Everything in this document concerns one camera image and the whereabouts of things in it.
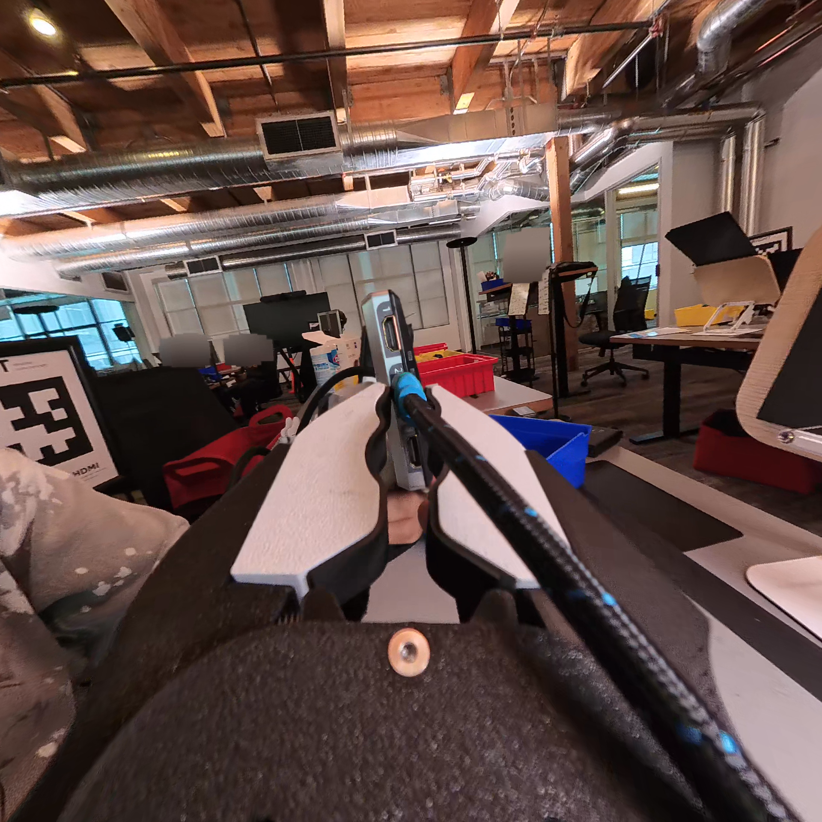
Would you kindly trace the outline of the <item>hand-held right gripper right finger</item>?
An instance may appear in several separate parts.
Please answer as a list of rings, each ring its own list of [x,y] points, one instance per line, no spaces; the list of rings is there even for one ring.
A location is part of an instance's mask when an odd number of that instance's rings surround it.
[[[491,465],[545,521],[560,542],[570,542],[560,525],[525,448],[498,422],[467,404],[447,389],[432,386],[444,422],[457,432]],[[451,470],[437,485],[437,522],[446,545],[477,560],[482,570],[515,590],[534,590],[538,582],[517,556],[508,540],[491,521],[464,484]]]

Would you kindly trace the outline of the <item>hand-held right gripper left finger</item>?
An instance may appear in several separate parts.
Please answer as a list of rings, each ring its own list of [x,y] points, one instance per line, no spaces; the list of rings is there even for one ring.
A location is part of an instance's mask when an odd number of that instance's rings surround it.
[[[387,386],[368,383],[285,447],[283,462],[231,567],[234,581],[323,589],[350,601],[388,562]]]

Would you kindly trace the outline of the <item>blue plastic bin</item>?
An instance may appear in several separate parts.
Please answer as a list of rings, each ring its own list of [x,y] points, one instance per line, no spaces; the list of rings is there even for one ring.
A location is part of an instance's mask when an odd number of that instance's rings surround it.
[[[592,427],[556,419],[492,415],[526,450],[545,458],[574,488],[584,484]]]

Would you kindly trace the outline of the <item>black multiport hub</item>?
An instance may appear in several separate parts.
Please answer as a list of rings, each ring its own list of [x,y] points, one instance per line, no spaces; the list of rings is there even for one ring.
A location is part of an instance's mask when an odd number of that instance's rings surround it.
[[[405,396],[426,399],[426,394],[399,296],[391,290],[372,293],[363,302],[363,318],[367,340],[363,358],[370,360],[376,380],[390,388],[392,410],[386,437],[396,483],[408,491],[422,491],[428,484],[426,449],[402,402]]]

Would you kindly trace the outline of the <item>person's left hand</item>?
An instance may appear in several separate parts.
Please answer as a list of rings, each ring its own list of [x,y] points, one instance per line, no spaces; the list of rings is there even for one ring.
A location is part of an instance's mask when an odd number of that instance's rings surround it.
[[[426,493],[392,490],[386,498],[386,509],[389,545],[410,546],[423,536],[428,510]]]

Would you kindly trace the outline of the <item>red bag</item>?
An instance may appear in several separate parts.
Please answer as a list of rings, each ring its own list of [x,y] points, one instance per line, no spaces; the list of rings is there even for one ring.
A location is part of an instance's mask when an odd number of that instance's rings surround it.
[[[244,455],[252,453],[246,467],[252,467],[268,452],[293,419],[282,405],[254,415],[248,426],[240,427],[201,447],[190,456],[166,463],[162,468],[171,509],[180,511],[203,500],[221,497],[229,488],[232,471]]]

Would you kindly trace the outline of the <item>white wipes canister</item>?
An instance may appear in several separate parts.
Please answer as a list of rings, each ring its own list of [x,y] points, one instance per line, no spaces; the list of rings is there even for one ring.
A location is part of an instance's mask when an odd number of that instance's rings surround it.
[[[319,344],[310,350],[316,386],[320,387],[333,380],[342,370],[338,344]]]

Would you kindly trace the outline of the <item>red plastic bin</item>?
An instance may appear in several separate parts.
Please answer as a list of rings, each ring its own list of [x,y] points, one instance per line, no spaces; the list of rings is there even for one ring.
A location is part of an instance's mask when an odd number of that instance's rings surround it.
[[[414,355],[423,387],[439,385],[460,398],[495,390],[498,357],[454,351],[445,343],[415,347]]]

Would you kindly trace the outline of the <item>black office chair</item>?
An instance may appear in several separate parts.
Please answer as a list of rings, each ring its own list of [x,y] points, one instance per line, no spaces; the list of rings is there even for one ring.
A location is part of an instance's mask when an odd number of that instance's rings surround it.
[[[650,282],[651,278],[649,276],[639,277],[635,280],[623,277],[613,307],[612,325],[603,325],[600,322],[596,331],[580,335],[579,341],[582,344],[597,348],[601,357],[607,357],[601,364],[583,371],[581,375],[582,389],[587,388],[590,379],[603,373],[618,377],[622,386],[626,386],[628,382],[625,376],[626,372],[637,372],[643,380],[649,379],[650,374],[647,369],[622,364],[616,359],[615,352],[623,348],[625,344],[615,343],[614,339],[617,336],[647,329],[644,312]]]
[[[149,506],[173,506],[163,468],[238,429],[195,368],[98,375],[92,391],[119,474]]]

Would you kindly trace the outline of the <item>black monitor on stand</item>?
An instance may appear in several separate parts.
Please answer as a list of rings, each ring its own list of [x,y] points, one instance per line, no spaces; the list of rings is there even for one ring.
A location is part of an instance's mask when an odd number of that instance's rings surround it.
[[[319,322],[318,314],[330,309],[327,293],[305,291],[269,295],[242,306],[249,332],[272,343],[274,355],[283,357],[297,385],[301,384],[299,370],[289,355],[302,350],[303,333],[310,330],[310,324]]]

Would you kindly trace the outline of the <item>wooden top office desk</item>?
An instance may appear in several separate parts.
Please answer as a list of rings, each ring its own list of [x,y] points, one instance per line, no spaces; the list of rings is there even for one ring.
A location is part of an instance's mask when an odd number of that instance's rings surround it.
[[[682,367],[703,366],[746,373],[759,347],[761,336],[754,333],[736,337],[706,334],[691,328],[678,328],[668,332],[659,329],[614,336],[611,339],[614,344],[632,347],[633,358],[663,365],[662,430],[631,437],[630,443],[645,446],[696,436],[700,430],[698,426],[689,429],[681,426]]]

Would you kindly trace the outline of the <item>red storage box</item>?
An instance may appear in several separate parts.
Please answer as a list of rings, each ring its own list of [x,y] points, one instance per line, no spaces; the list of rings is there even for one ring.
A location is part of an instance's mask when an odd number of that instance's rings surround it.
[[[719,409],[703,420],[693,467],[801,495],[809,495],[821,485],[819,462],[757,441],[742,428],[732,409]]]

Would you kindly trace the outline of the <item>wooden pillar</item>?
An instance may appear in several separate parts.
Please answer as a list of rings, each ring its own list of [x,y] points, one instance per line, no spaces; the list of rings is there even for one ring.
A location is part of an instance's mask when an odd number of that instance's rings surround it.
[[[551,234],[555,262],[572,262],[574,244],[571,220],[570,194],[570,146],[569,137],[554,137],[546,145],[546,173],[548,175]],[[578,362],[578,334],[575,284],[567,281],[561,285],[566,319],[562,322],[565,342],[565,359],[568,372],[575,372]]]

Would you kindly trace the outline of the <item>beige panel with black flap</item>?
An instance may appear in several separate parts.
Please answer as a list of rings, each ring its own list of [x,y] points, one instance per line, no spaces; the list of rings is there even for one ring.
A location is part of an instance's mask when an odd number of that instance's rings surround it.
[[[670,229],[665,236],[694,266],[711,314],[696,331],[708,339],[764,334],[781,296],[771,261],[728,211]]]

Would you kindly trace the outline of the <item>black board with wooden edge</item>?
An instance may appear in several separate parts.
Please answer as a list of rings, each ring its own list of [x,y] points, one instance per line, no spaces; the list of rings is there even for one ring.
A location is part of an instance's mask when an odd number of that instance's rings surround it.
[[[821,230],[790,273],[736,397],[755,440],[821,461]]]

